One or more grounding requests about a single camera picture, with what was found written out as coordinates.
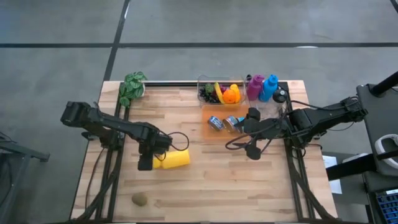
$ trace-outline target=green plant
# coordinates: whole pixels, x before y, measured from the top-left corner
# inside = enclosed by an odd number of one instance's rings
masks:
[[[134,72],[124,77],[124,83],[120,86],[119,102],[124,107],[130,107],[132,99],[142,96],[144,93],[144,84],[141,82],[147,80],[143,72]]]

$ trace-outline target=blue bottle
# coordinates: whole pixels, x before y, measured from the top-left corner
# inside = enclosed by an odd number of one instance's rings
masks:
[[[276,89],[278,89],[278,77],[276,75],[270,75],[269,78],[264,81],[262,90],[259,95],[259,100],[263,102],[268,102]]]

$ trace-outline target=wooden table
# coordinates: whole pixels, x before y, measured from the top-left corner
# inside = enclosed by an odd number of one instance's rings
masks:
[[[291,99],[308,103],[304,82],[287,82]],[[104,82],[99,98],[102,112],[114,114],[118,90],[119,82]],[[282,140],[274,140],[259,161],[248,159],[244,150],[227,150],[225,141],[204,141],[196,87],[147,87],[145,96],[132,104],[129,117],[133,122],[152,123],[166,133],[187,134],[191,164],[170,170],[138,171],[138,144],[126,138],[114,222],[297,221]],[[89,143],[71,218],[84,211],[87,185],[100,151],[98,141]],[[100,188],[104,155],[93,179],[90,200]],[[312,192],[337,217],[319,147],[307,147],[304,161]],[[144,207],[131,201],[138,192],[148,197]],[[303,194],[300,198],[306,210]],[[109,193],[104,211],[108,209],[108,199]]]

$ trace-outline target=gray floor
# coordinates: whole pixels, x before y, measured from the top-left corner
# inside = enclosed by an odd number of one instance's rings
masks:
[[[112,43],[123,2],[0,0],[0,43]],[[389,0],[132,0],[121,42],[394,42],[397,20]],[[59,119],[68,100],[98,99],[110,51],[0,49],[0,131],[51,153],[31,162],[13,223],[67,220],[87,142]],[[138,70],[150,80],[273,73],[305,80],[310,102],[327,105],[395,72],[396,58],[396,48],[119,49],[111,80]],[[321,142],[370,151],[363,123]],[[338,213],[364,217],[346,205]]]

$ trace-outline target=yellow cup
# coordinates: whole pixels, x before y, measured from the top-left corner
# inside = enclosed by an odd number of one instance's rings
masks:
[[[163,161],[158,160],[158,158],[154,158],[153,167],[156,168],[163,168],[169,169],[173,167],[179,167],[188,165],[191,163],[189,158],[188,149],[184,151],[174,151],[174,152],[167,152],[166,158]]]

